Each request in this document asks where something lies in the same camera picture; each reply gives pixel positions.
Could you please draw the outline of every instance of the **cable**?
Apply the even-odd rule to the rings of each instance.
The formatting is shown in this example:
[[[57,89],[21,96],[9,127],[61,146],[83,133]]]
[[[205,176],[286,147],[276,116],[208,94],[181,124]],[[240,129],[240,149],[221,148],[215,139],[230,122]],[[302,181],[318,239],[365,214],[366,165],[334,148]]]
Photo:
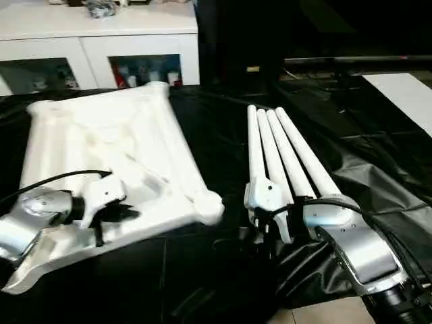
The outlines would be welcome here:
[[[10,198],[13,198],[15,196],[19,196],[20,194],[23,194],[24,192],[27,192],[27,191],[32,190],[32,189],[35,189],[35,188],[37,188],[39,186],[43,186],[44,184],[48,184],[49,182],[53,182],[53,181],[58,180],[58,179],[66,178],[66,177],[69,177],[69,176],[76,176],[78,174],[94,174],[94,173],[99,174],[102,178],[111,174],[110,171],[80,170],[80,171],[73,171],[73,172],[67,172],[67,173],[55,175],[55,176],[50,177],[48,179],[39,181],[39,182],[37,182],[35,184],[31,184],[31,185],[29,185],[27,187],[24,187],[24,188],[21,188],[21,189],[15,191],[15,192],[12,192],[10,195],[8,195],[8,196],[0,199],[0,204],[3,204],[5,201],[7,201]]]
[[[370,214],[362,211],[358,207],[352,206],[346,202],[330,200],[330,199],[305,200],[303,202],[303,204],[304,205],[339,206],[339,207],[344,207],[344,208],[350,209],[352,211],[355,211],[355,212],[361,214],[364,217],[364,220],[366,222],[369,221],[369,223],[373,224],[373,227],[378,228],[383,233],[383,235],[387,238],[387,240],[391,244],[391,247],[393,248],[393,250],[397,254],[402,266],[404,267],[406,272],[409,274],[409,276],[412,279],[412,281],[414,282],[415,286],[420,291],[424,291],[425,289],[423,288],[420,280],[418,279],[418,277],[416,276],[416,274],[414,272],[414,269],[411,267],[409,260],[405,257],[404,253],[402,252],[402,250],[400,249],[398,244],[410,255],[410,257],[416,263],[416,265],[420,269],[420,271],[426,276],[427,280],[430,283],[432,283],[432,275],[421,265],[420,261],[414,256],[414,253],[411,251],[411,249],[409,247],[407,247],[407,245],[405,243],[403,243],[403,241],[395,233],[388,230],[384,225],[380,224],[377,220],[375,220],[372,215],[370,215]],[[281,212],[290,211],[290,210],[292,210],[292,208],[293,208],[293,205],[284,206],[284,207],[279,208],[275,211],[272,211],[270,213],[270,216],[274,217]]]

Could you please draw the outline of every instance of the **white tube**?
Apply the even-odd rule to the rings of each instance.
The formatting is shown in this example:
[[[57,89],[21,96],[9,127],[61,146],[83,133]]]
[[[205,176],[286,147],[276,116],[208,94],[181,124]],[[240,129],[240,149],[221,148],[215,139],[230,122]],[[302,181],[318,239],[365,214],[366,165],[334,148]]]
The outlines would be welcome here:
[[[248,141],[249,141],[249,176],[250,181],[256,177],[265,178],[263,150],[259,136],[257,108],[248,106]]]
[[[261,140],[263,141],[265,162],[267,164],[267,169],[269,170],[269,178],[271,181],[279,184],[283,194],[283,203],[292,204],[294,199],[291,195],[290,186],[285,176],[284,166],[282,165],[279,152],[277,152],[277,147],[275,139],[271,133],[269,121],[267,120],[267,115],[264,109],[259,109],[256,112],[258,117],[259,131],[261,133]]]
[[[336,186],[333,179],[331,179],[327,170],[323,167],[317,156],[314,154],[302,134],[298,131],[297,127],[288,117],[287,113],[281,107],[276,109],[276,114],[279,121],[284,128],[292,146],[296,149],[296,152],[303,162],[304,167],[308,171],[312,181],[318,188],[321,196],[327,196],[330,194],[341,194],[338,186]]]
[[[277,148],[279,149],[279,153],[282,157],[282,161],[285,165],[285,170],[291,181],[294,193],[297,196],[309,196],[316,198],[312,186],[309,184],[309,180],[306,177],[300,162],[297,160],[296,153],[294,152],[290,141],[286,137],[275,112],[269,110],[267,112],[267,118],[269,119],[271,131],[275,137]]]

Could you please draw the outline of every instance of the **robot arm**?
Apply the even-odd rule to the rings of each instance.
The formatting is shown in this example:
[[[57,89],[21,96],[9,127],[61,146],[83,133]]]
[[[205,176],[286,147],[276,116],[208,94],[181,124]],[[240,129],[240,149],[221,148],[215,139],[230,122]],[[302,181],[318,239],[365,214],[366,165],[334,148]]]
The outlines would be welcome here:
[[[268,229],[269,223],[275,221],[286,244],[296,234],[331,242],[359,296],[377,301],[385,313],[405,319],[402,323],[421,323],[418,319],[410,322],[416,307],[412,302],[414,295],[409,292],[407,296],[404,288],[410,278],[386,237],[371,226],[354,200],[340,192],[282,108],[255,111],[254,106],[248,108],[250,165],[264,164],[256,161],[264,161],[257,149],[261,149],[262,143],[269,179],[264,167],[258,173],[256,168],[250,168],[245,206],[250,211],[251,222],[260,229]],[[275,147],[279,154],[272,152]],[[291,192],[284,194],[290,187],[283,177],[275,175],[281,173],[281,164],[293,195]],[[429,309],[429,301],[422,306]]]
[[[8,269],[1,272],[4,278],[0,281],[6,284],[45,228],[73,220],[80,220],[81,227],[90,227],[98,211],[125,197],[122,181],[113,174],[89,184],[80,197],[45,187],[23,193],[11,212],[0,218],[0,258],[3,269]],[[97,226],[94,230],[99,236]]]

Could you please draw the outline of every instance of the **black tablecloth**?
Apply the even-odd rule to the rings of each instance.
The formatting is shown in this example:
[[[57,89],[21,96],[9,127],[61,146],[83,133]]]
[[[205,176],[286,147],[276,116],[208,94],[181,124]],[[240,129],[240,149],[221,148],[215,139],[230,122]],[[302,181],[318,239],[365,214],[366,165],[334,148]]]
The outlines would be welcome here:
[[[0,99],[0,196],[17,189],[28,104],[95,91]],[[344,194],[388,225],[432,269],[431,139],[362,78],[286,82],[266,91],[185,86],[170,101],[225,213],[54,271],[19,296],[0,294],[2,323],[264,323],[278,308],[354,294],[330,245],[275,242],[256,258],[243,207],[248,182],[246,107],[285,107]],[[1,206],[7,211],[9,206]]]

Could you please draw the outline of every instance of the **shelf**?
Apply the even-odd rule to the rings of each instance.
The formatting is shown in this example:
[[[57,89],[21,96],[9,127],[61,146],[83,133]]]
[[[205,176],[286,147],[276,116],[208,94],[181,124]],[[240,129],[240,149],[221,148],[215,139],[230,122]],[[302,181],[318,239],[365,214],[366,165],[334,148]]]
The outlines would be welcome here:
[[[6,5],[0,9],[0,22],[0,41],[198,33],[191,2],[129,6],[115,16],[94,19],[85,7],[50,5],[40,0]]]

